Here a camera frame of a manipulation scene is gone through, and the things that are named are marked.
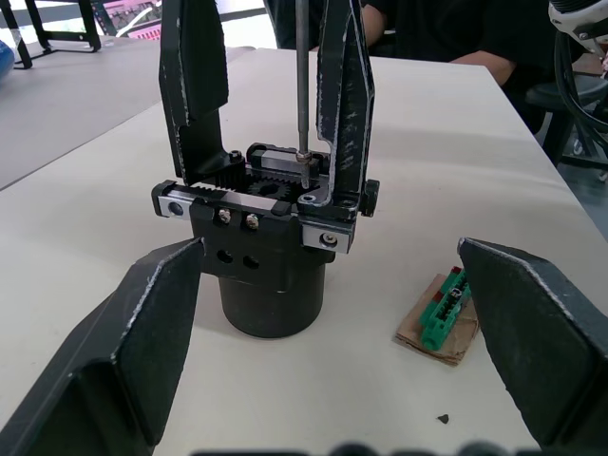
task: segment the cardboard piece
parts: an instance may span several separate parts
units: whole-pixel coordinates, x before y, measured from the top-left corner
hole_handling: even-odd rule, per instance
[[[395,342],[423,355],[437,359],[449,366],[456,367],[465,357],[466,351],[479,330],[479,320],[471,299],[467,301],[465,308],[456,318],[454,328],[452,328],[440,350],[427,350],[420,342],[420,336],[423,331],[422,325],[418,321],[420,315],[425,311],[433,296],[441,289],[446,278],[445,275],[441,274],[435,276],[427,290],[418,299],[416,305],[401,322],[395,335]]]

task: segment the chair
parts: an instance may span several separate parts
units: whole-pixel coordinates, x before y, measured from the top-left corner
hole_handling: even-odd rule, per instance
[[[602,101],[608,95],[608,81],[593,76],[576,75],[575,84],[579,94],[580,104],[583,106]],[[588,166],[588,159],[567,157],[563,160],[563,150],[572,128],[574,117],[566,109],[555,83],[538,84],[530,88],[525,94],[525,101],[533,106],[541,107],[553,114],[549,130],[542,144],[542,149],[556,166],[560,162],[568,162],[578,166]]]

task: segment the chair leg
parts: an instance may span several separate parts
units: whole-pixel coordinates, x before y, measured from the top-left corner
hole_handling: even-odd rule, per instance
[[[569,112],[556,111],[553,113],[542,149],[547,154],[547,157],[549,157],[549,160],[556,166],[561,160],[563,148],[568,143],[573,126],[574,118]]]

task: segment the table surface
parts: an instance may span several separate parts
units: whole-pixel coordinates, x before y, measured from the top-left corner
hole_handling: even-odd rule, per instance
[[[33,64],[0,83],[0,190],[161,99],[158,41],[105,38],[100,52],[55,52]]]
[[[281,77],[269,78],[269,67]],[[217,280],[203,275],[155,455],[323,454],[347,440],[383,452],[449,453],[481,439],[535,445],[481,335],[455,369],[392,337],[435,274],[459,263],[461,236],[546,257],[606,313],[606,242],[484,68],[382,59],[372,67],[368,176],[382,182],[380,199],[375,217],[360,219],[351,253],[329,265],[320,316],[287,339],[248,337],[223,317]],[[297,144],[293,53],[249,52],[229,77],[227,148]],[[191,236],[187,223],[152,209],[150,190],[172,169],[155,105],[0,192],[0,426],[133,261]],[[445,413],[447,425],[436,419]]]

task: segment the green terminal block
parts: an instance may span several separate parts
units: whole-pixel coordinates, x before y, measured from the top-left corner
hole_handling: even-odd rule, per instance
[[[470,295],[465,271],[452,268],[441,290],[420,316],[419,321],[424,329],[420,339],[427,350],[437,352],[441,349]]]

